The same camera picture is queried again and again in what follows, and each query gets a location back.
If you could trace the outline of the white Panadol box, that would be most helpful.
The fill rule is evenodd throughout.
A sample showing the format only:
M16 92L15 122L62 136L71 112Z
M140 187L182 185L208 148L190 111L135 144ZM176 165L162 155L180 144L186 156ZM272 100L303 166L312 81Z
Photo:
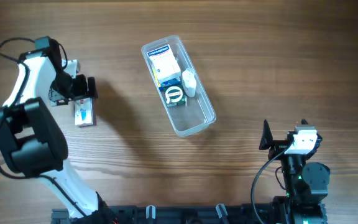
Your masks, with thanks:
M85 98L76 100L75 106L75 125L79 127L94 125L93 99Z

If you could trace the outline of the blue VapoDrops box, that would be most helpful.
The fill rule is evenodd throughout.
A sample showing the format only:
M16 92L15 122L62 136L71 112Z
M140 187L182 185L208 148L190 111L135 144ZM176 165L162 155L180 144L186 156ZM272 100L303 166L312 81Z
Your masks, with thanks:
M177 64L163 65L159 68L152 65L152 74L159 90L163 90L164 87L179 84L180 72L180 67Z

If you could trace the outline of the white Hansaplast box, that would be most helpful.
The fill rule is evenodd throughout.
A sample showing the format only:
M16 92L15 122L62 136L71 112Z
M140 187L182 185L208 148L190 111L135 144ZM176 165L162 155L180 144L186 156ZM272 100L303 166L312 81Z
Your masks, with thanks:
M159 83L167 82L181 75L181 69L169 44L147 52Z

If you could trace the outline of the dark green round-logo box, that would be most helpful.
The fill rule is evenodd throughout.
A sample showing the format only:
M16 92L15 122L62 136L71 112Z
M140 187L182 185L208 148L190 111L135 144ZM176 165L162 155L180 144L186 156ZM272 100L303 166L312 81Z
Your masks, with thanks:
M164 88L164 100L168 107L186 104L186 95L181 85L172 85Z

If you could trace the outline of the clear plastic container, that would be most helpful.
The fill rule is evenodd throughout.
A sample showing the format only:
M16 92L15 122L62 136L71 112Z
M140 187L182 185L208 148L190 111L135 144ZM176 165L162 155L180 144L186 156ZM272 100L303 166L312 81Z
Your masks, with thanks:
M147 52L155 50L167 44L169 44L172 48L172 52L181 69L181 75L182 72L185 71L187 68L192 68L195 73L195 78L197 82L196 94L194 97L189 97L186 95L185 105L168 107L165 104L164 100L164 88L166 87L164 87L163 90L159 90L152 74L152 62L147 56ZM183 42L181 41L179 36L170 35L168 37L164 37L162 39L145 44L141 48L141 52L149 69L150 76L152 77L154 85L162 101L163 107L171 122L172 128L179 137L185 137L200 132L206 129L210 124L215 122L216 113L214 111L214 108L203 87L203 84L199 79L199 76L195 67L193 66L190 56L188 55L188 52L186 51L186 48L183 45ZM181 75L180 82L177 85L182 86Z

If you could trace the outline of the small white lotion bottle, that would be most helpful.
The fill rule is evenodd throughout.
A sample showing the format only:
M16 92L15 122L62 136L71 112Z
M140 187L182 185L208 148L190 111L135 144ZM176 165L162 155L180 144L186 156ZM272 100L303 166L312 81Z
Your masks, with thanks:
M194 70L192 68L187 68L182 72L181 82L186 95L189 97L194 97L196 94L197 82Z

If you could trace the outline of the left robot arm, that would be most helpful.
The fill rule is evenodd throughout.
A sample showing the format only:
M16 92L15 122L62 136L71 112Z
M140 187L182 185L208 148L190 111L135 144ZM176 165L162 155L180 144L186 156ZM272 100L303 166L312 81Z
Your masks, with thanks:
M0 173L42 181L68 210L70 223L112 223L115 214L68 160L68 145L50 112L53 106L97 97L93 77L79 73L57 40L31 40L35 49L12 58L19 68L14 89L0 107Z

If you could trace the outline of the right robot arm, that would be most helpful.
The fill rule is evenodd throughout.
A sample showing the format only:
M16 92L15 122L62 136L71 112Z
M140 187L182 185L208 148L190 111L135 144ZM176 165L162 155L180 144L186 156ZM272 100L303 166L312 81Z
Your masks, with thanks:
M328 196L330 168L310 159L320 147L323 138L313 125L301 120L293 131L287 132L284 140L274 140L268 121L264 121L260 150L268 150L268 161L260 168L251 188L252 211L259 223L327 223L325 205ZM268 209L266 218L261 218L254 201L257 179L273 161L280 161L285 196L276 196Z

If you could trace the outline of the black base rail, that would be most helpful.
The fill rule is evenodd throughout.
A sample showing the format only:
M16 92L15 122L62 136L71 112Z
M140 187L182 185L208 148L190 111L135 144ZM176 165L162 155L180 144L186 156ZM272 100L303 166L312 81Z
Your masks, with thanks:
M186 223L230 223L251 224L258 223L299 223L299 224L327 224L325 207L323 204L316 208L307 208L294 214L272 204L257 204L255 217L251 205L228 206L225 212L219 212L217 207L157 207L150 215L147 208L136 206L115 206L110 210L115 214L114 223L121 224L186 224Z

